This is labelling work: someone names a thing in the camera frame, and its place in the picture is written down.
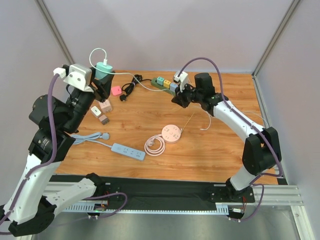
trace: green block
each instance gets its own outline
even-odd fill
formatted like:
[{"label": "green block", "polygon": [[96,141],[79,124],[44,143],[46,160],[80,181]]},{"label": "green block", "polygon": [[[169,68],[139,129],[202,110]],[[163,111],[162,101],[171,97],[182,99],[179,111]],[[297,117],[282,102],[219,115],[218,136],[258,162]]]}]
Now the green block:
[{"label": "green block", "polygon": [[168,94],[170,94],[170,95],[172,95],[172,96],[175,96],[175,95],[176,95],[176,93],[175,93],[174,91],[171,91],[170,89],[168,89],[168,88],[166,88],[166,87],[164,87],[164,86],[159,85],[159,84],[157,83],[157,78],[156,78],[156,77],[152,78],[152,80],[151,80],[151,85],[154,86],[154,87],[156,87],[156,88],[158,88],[158,89],[160,89],[160,90],[165,89],[163,92],[166,92],[166,93],[168,93]]}]

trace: teal power adapter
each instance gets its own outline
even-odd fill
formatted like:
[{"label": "teal power adapter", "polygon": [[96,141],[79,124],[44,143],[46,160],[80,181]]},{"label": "teal power adapter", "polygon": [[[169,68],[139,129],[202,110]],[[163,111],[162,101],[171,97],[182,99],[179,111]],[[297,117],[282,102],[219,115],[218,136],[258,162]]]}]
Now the teal power adapter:
[{"label": "teal power adapter", "polygon": [[111,73],[113,67],[111,65],[104,65],[103,62],[98,62],[95,66],[97,69],[95,70],[95,78],[100,80],[107,76],[108,73]]}]

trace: white wall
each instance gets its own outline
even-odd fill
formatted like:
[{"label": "white wall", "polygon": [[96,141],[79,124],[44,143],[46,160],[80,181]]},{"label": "white wall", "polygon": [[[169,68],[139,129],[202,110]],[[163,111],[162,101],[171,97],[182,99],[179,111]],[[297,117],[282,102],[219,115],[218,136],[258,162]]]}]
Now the white wall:
[{"label": "white wall", "polygon": [[320,2],[303,0],[263,69],[258,84],[271,124],[279,131],[282,164],[298,185],[320,239]]},{"label": "white wall", "polygon": [[[251,73],[292,0],[45,0],[71,55],[105,48],[118,70],[178,70],[209,57]],[[100,53],[93,58],[100,61]],[[196,62],[193,71],[212,71]]]},{"label": "white wall", "polygon": [[[32,105],[48,92],[53,69],[66,60],[34,1],[1,1],[0,23],[0,205],[3,205],[16,188],[29,144],[38,129],[28,118]],[[64,97],[63,86],[56,84],[56,97]],[[8,228],[0,227],[0,231],[7,232]]]}]

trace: pink round power strip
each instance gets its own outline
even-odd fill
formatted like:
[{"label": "pink round power strip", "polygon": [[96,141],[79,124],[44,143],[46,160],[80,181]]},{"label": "pink round power strip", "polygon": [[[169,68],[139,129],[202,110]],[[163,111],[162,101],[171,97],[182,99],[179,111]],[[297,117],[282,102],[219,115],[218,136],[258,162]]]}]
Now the pink round power strip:
[{"label": "pink round power strip", "polygon": [[181,137],[181,130],[176,125],[170,124],[162,129],[161,135],[167,144],[175,144]]}]

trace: wooden tabletop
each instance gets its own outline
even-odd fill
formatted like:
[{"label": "wooden tabletop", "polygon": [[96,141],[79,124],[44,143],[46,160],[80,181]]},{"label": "wooden tabletop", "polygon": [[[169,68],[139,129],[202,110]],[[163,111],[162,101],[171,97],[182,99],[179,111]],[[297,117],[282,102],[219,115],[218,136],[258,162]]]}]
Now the wooden tabletop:
[{"label": "wooden tabletop", "polygon": [[[141,74],[144,79],[161,76],[172,80],[174,75],[174,72],[162,71],[130,72]],[[193,85],[194,74],[189,73]],[[213,73],[211,76],[216,92],[220,92],[217,74]],[[239,110],[260,115],[251,75],[222,74],[222,79],[224,94]],[[131,80],[130,75],[116,75],[112,86],[122,86]],[[150,81],[144,81],[143,84],[155,89]],[[197,104],[190,104],[188,108],[183,109],[172,103],[171,99],[172,95],[169,93],[150,91],[138,85],[126,102],[121,102],[119,97],[110,96],[113,111],[106,114],[110,119],[109,123],[102,125],[91,112],[88,112],[78,133],[109,133],[110,139],[104,141],[106,144],[118,143],[143,151],[146,140],[160,134],[164,126],[173,124],[183,128],[194,113],[181,139],[175,144],[166,144],[162,155],[146,155],[144,161],[139,161],[114,153],[101,144],[85,142],[70,148],[57,173],[96,173],[110,177],[225,182],[243,165],[244,143],[227,125],[216,118],[211,119],[211,127],[208,130],[200,130],[207,128],[208,115],[198,108]],[[246,115],[259,124],[263,123],[252,113]],[[262,177],[258,182],[277,184],[277,180],[269,176]]]}]

